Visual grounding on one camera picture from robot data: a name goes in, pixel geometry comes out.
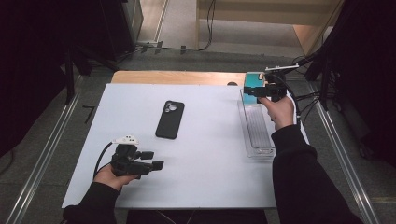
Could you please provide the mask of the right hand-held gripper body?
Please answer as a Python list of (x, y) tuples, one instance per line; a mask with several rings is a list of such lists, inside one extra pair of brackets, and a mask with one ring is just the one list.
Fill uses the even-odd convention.
[(295, 99), (294, 92), (287, 84), (286, 74), (298, 67), (299, 64), (296, 63), (288, 66), (277, 65), (272, 68), (265, 68), (265, 87), (269, 89), (269, 97), (273, 102), (277, 102), (287, 95), (290, 96), (292, 100)]

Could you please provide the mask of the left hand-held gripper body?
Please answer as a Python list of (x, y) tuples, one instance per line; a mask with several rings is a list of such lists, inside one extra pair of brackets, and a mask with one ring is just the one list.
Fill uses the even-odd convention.
[(126, 135), (113, 140), (117, 144), (115, 153), (111, 159), (113, 173), (116, 176), (122, 175), (148, 175), (152, 171), (151, 163), (138, 161), (143, 152), (137, 148), (138, 140), (133, 135)]

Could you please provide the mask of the blue phone case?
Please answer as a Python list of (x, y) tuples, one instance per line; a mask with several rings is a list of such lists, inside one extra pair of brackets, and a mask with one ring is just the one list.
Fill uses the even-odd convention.
[[(264, 87), (265, 76), (263, 72), (247, 72), (245, 75), (244, 88), (245, 87)], [(244, 93), (243, 89), (243, 101), (245, 104), (257, 104), (258, 98), (264, 95), (248, 95)]]

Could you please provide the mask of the black phone case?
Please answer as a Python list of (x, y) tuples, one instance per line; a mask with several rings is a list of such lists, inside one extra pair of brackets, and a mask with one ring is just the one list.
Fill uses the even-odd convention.
[(166, 101), (155, 135), (165, 139), (176, 139), (184, 108), (185, 105), (181, 102)]

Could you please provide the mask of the clear plastic box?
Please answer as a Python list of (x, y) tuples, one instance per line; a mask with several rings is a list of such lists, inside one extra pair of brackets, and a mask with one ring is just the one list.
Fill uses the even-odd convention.
[(275, 131), (273, 122), (264, 105), (257, 98), (240, 91), (237, 102), (247, 156), (251, 159), (270, 160), (275, 154), (275, 145), (271, 134)]

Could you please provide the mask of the person's left hand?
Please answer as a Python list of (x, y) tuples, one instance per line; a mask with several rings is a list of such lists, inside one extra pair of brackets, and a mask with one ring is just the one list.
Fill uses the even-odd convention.
[(114, 175), (112, 166), (108, 164), (98, 171), (93, 181), (105, 184), (115, 190), (121, 190), (123, 186), (128, 185), (134, 179), (136, 179), (136, 175)]

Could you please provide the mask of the person's right hand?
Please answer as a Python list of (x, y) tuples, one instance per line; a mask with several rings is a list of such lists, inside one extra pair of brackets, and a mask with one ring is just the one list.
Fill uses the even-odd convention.
[(289, 97), (284, 97), (277, 102), (262, 97), (259, 101), (267, 108), (276, 131), (293, 124), (294, 105)]

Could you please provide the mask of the white table board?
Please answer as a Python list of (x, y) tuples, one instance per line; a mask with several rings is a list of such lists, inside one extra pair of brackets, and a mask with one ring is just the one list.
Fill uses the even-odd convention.
[[(247, 155), (238, 86), (109, 84), (96, 110), (64, 204), (77, 204), (96, 164), (110, 161), (112, 140), (135, 136), (160, 171), (123, 187), (128, 209), (273, 208), (272, 163)], [(155, 135), (166, 101), (185, 105), (176, 139)]]

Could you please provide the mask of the black metal stand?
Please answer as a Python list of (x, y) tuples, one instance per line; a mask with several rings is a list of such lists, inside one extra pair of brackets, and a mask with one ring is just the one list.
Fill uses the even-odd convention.
[(65, 103), (67, 105), (71, 103), (73, 97), (76, 95), (73, 68), (76, 67), (83, 76), (89, 75), (92, 71), (92, 66), (88, 62), (89, 58), (94, 59), (113, 72), (120, 70), (114, 63), (111, 63), (90, 49), (76, 45), (66, 46), (64, 50), (64, 73), (66, 86)]
[(319, 101), (325, 110), (328, 110), (327, 106), (327, 94), (328, 85), (331, 74), (331, 60), (327, 55), (327, 48), (320, 47), (315, 52), (308, 56), (304, 56), (301, 60), (292, 63), (292, 65), (298, 64), (303, 66), (309, 64), (304, 78), (307, 81), (315, 81), (320, 78), (320, 89), (319, 89)]

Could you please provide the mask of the light wooden cabinet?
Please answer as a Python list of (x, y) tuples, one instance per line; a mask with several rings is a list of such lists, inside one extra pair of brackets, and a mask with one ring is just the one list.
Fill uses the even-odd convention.
[(215, 0), (215, 18), (291, 24), (305, 55), (334, 26), (345, 0)]

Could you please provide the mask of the metal floor rail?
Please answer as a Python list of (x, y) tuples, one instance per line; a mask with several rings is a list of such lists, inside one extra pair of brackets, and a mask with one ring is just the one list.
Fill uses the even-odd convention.
[(21, 224), (23, 217), (33, 200), (39, 184), (43, 178), (44, 173), (50, 163), (50, 160), (55, 152), (56, 147), (64, 133), (64, 130), (70, 120), (75, 107), (78, 103), (80, 94), (76, 93), (70, 100), (68, 105), (65, 105), (60, 117), (52, 129), (49, 139), (46, 142), (32, 173), (23, 185), (21, 192), (15, 202), (10, 215), (7, 218), (6, 224)]
[(346, 148), (333, 124), (330, 113), (324, 109), (321, 103), (318, 103), (316, 108), (327, 135), (330, 138), (332, 148), (346, 177), (346, 181), (360, 210), (364, 223), (381, 224), (375, 213), (371, 200), (369, 199), (368, 194), (366, 193), (366, 190), (352, 164), (352, 161), (347, 155)]

